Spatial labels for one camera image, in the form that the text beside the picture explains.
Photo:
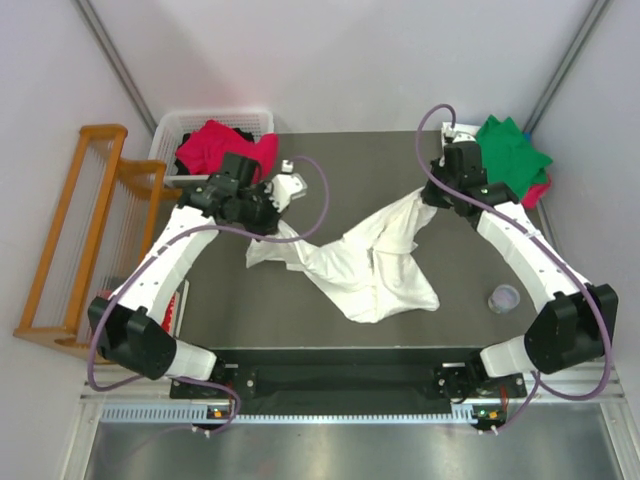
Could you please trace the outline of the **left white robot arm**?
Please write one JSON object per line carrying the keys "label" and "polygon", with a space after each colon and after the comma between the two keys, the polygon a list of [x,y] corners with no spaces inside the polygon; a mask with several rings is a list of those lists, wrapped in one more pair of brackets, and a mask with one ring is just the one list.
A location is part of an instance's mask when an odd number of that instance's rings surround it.
{"label": "left white robot arm", "polygon": [[256,182],[257,161],[228,153],[220,171],[182,189],[169,221],[133,274],[108,297],[96,297],[88,316],[89,357],[102,357],[136,376],[185,377],[205,396],[226,387],[216,355],[176,339],[163,327],[186,274],[220,231],[259,238],[273,234],[291,200],[305,190],[293,173]]}

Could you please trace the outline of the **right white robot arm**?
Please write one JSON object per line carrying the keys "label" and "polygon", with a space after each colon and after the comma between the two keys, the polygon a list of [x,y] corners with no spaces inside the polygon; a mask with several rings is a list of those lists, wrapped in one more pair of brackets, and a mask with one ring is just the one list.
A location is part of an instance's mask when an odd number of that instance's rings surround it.
{"label": "right white robot arm", "polygon": [[611,358],[616,292],[608,284],[591,284],[528,225],[514,192],[502,182],[489,183],[475,141],[444,146],[442,157],[430,164],[421,197],[466,219],[511,267],[537,313],[524,334],[473,354],[465,367],[474,393],[490,395],[511,375],[554,374]]}

